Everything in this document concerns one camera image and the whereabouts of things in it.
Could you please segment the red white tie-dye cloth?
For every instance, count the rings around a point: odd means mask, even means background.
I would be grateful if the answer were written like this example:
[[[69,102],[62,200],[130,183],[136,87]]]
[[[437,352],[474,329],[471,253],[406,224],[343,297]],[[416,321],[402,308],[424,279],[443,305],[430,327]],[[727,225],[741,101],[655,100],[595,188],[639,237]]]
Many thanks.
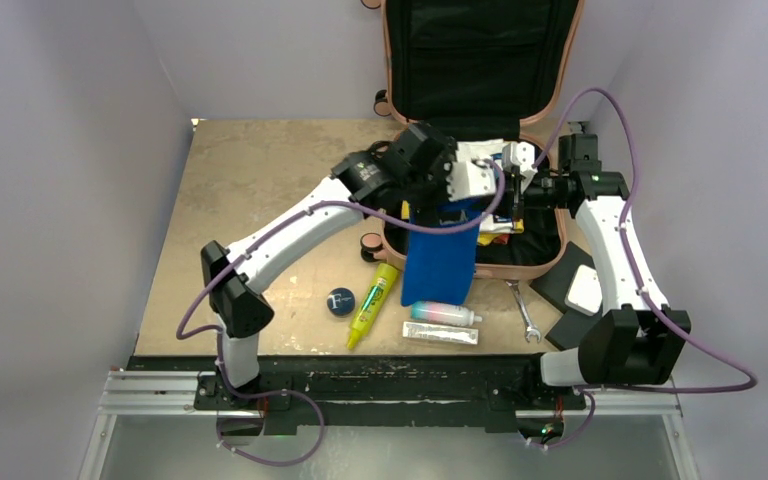
[[[511,235],[509,233],[493,234],[491,237],[492,244],[507,245]]]

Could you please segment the blue cloth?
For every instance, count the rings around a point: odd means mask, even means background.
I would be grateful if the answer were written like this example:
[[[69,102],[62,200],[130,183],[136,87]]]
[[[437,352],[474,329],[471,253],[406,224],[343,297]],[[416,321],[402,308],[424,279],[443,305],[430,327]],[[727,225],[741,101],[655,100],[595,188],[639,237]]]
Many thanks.
[[[478,218],[481,209],[475,200],[441,205],[434,211],[410,209],[410,222],[418,226],[445,228]],[[474,276],[479,227],[453,234],[433,235],[411,230],[403,274],[401,304],[420,301],[461,305]]]

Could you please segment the yellow green tube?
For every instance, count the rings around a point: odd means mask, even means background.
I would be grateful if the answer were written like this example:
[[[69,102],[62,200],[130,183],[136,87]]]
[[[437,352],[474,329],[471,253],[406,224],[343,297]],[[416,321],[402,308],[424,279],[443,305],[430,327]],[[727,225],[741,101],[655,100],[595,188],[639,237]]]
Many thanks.
[[[375,275],[349,326],[347,348],[354,350],[368,334],[378,313],[395,284],[399,270],[387,263],[378,265]]]

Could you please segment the white teal spray bottle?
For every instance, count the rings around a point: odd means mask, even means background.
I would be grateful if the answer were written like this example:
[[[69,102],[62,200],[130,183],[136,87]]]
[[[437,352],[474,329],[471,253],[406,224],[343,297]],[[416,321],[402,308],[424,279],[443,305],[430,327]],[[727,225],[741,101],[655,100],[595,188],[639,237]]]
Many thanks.
[[[420,301],[411,306],[410,316],[421,322],[449,325],[461,328],[481,323],[483,318],[474,311],[459,305]]]

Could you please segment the pink suitcase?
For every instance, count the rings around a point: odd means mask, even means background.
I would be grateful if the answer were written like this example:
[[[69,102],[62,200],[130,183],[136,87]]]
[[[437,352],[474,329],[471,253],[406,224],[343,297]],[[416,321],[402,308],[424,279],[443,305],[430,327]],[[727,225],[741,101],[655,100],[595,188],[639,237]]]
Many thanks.
[[[375,108],[459,141],[525,140],[560,95],[580,1],[381,1],[388,85]],[[478,246],[474,278],[529,281],[563,255],[559,209],[527,210],[507,245]],[[407,231],[390,227],[406,262]]]

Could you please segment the white toothpaste box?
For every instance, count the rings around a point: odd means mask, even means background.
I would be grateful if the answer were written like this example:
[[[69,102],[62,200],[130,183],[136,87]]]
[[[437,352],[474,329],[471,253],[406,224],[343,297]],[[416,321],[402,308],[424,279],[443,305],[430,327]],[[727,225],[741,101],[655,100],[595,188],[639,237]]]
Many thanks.
[[[479,343],[479,331],[449,325],[404,322],[402,337],[412,340],[443,342],[474,346]]]

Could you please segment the yellow cloth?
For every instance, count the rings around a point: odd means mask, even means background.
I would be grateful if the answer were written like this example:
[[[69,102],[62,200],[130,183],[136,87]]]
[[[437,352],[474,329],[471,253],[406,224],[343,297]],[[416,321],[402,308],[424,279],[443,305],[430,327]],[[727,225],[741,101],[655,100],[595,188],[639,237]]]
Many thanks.
[[[523,232],[523,220],[506,220],[497,215],[488,216],[479,226],[477,245],[488,246],[492,244],[491,237],[493,234],[509,233],[510,235],[514,235]]]

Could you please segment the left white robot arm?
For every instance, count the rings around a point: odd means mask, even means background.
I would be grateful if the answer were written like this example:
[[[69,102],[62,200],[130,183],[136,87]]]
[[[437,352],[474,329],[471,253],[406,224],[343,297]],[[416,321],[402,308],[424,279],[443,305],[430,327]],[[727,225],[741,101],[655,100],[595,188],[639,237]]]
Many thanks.
[[[288,267],[333,235],[362,220],[383,217],[404,200],[442,205],[455,159],[453,138],[415,123],[394,140],[347,154],[298,203],[259,231],[229,246],[200,252],[207,301],[217,316],[219,395],[232,408],[257,399],[259,334],[274,310],[265,291]]]

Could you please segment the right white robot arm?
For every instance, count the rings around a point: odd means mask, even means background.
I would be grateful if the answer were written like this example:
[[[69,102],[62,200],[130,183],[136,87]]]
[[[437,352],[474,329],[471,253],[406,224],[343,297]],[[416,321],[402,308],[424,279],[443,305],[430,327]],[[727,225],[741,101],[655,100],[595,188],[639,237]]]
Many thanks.
[[[670,307],[643,256],[624,176],[602,168],[598,138],[563,135],[558,169],[539,168],[523,190],[527,207],[569,212],[590,247],[602,295],[602,314],[575,348],[547,353],[524,376],[521,392],[536,407],[561,387],[663,385],[691,330],[689,315]]]

